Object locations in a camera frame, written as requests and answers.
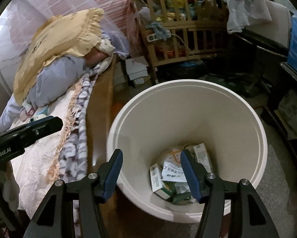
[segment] plastic bag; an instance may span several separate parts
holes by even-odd
[[[225,0],[229,9],[228,33],[241,32],[245,26],[272,21],[265,0]]]

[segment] blue gripper pad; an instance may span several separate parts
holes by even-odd
[[[192,167],[192,164],[194,165],[194,163],[196,162],[188,150],[181,152],[181,167],[183,168],[190,192],[192,196],[198,201],[198,203],[200,203],[202,196],[200,193],[199,181]]]
[[[114,192],[114,189],[116,187],[116,181],[118,180],[118,177],[122,168],[122,163],[123,163],[123,153],[120,149],[116,149],[113,152],[109,162],[103,164],[103,165],[108,164],[106,166],[110,167],[110,169],[108,169],[108,173],[103,184],[104,191],[103,191],[102,198],[105,201],[111,198]]]

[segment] crib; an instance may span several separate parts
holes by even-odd
[[[227,49],[229,11],[222,0],[132,0],[131,4],[135,12],[147,7],[151,21],[169,30],[166,41],[154,40],[150,23],[136,18],[155,75],[158,66],[212,58]]]

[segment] sheer curtain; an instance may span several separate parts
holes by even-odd
[[[125,22],[116,17],[116,13],[123,11],[127,2],[128,0],[12,0],[0,17],[0,85],[5,93],[11,96],[13,92],[20,57],[30,44],[33,34],[54,15],[67,15],[88,8],[103,8],[105,16],[100,23],[101,27],[119,44],[120,55],[126,56],[127,39],[110,15],[124,28]]]

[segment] small box in trash can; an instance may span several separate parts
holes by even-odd
[[[162,181],[162,171],[159,165],[152,165],[149,168],[149,173],[151,177],[152,191],[166,201],[171,199],[173,193],[170,188],[167,187],[167,185]]]

